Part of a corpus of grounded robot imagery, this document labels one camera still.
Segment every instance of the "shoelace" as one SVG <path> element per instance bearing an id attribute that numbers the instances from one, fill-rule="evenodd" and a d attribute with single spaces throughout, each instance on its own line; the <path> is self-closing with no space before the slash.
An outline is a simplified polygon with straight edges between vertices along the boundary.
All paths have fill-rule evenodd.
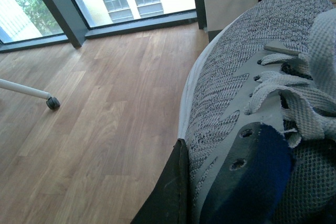
<path id="1" fill-rule="evenodd" d="M 246 114 L 255 113 L 271 92 L 279 92 L 286 100 L 284 120 L 293 121 L 297 129 L 288 140 L 291 148 L 301 140 L 336 141 L 336 9 L 321 13 L 310 31 L 308 53 L 298 56 L 271 54 L 261 65 L 287 62 L 296 71 L 312 76 L 312 80 L 278 72 L 265 71 L 256 77 L 261 84 L 254 90 L 245 107 Z"/>

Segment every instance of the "green foliage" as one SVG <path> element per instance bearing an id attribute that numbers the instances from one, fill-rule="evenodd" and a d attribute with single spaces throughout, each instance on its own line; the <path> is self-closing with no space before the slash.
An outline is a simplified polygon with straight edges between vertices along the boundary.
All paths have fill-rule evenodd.
<path id="1" fill-rule="evenodd" d="M 42 0 L 15 0 L 43 36 L 62 33 Z"/>

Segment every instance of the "hardwood floorboard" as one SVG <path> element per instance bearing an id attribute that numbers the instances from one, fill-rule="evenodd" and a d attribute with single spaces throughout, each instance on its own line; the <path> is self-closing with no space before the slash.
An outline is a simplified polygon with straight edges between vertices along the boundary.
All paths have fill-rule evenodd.
<path id="1" fill-rule="evenodd" d="M 0 54 L 0 224 L 129 224 L 177 138 L 197 24 Z"/>

